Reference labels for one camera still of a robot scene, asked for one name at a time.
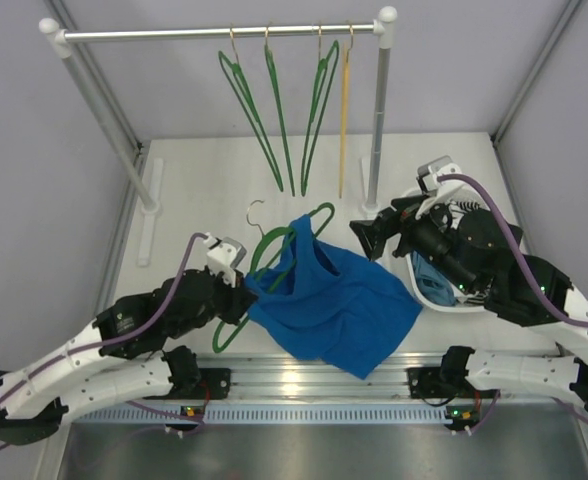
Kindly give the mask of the blue tank top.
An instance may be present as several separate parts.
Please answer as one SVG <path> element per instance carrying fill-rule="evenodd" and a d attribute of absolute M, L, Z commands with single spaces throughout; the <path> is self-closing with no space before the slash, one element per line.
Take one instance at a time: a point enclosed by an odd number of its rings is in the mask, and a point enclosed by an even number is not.
<path fill-rule="evenodd" d="M 422 306 L 402 281 L 365 257 L 316 239 L 311 218 L 290 224 L 278 263 L 246 284 L 250 319 L 298 360 L 321 360 L 365 379 L 396 351 Z"/>

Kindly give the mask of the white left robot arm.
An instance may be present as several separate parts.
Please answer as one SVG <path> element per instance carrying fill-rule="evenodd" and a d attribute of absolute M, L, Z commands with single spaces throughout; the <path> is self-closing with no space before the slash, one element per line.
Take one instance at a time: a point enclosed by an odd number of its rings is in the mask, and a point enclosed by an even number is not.
<path fill-rule="evenodd" d="M 178 339 L 214 319 L 237 325 L 256 301 L 243 278 L 184 271 L 159 288 L 118 299 L 42 359 L 0 370 L 0 442 L 23 446 L 102 408 L 142 398 L 188 397 L 202 382 Z"/>

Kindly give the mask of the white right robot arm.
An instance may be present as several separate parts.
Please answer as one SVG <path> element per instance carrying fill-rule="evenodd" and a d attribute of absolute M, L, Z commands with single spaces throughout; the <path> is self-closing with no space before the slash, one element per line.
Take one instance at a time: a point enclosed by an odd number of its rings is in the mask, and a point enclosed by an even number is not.
<path fill-rule="evenodd" d="M 399 198 L 350 229 L 364 254 L 411 285 L 425 261 L 458 294 L 424 302 L 402 352 L 433 356 L 413 373 L 413 396 L 513 393 L 552 397 L 588 413 L 588 300 L 550 262 L 524 255 L 521 231 L 484 205 L 456 202 L 421 213 L 422 196 Z"/>

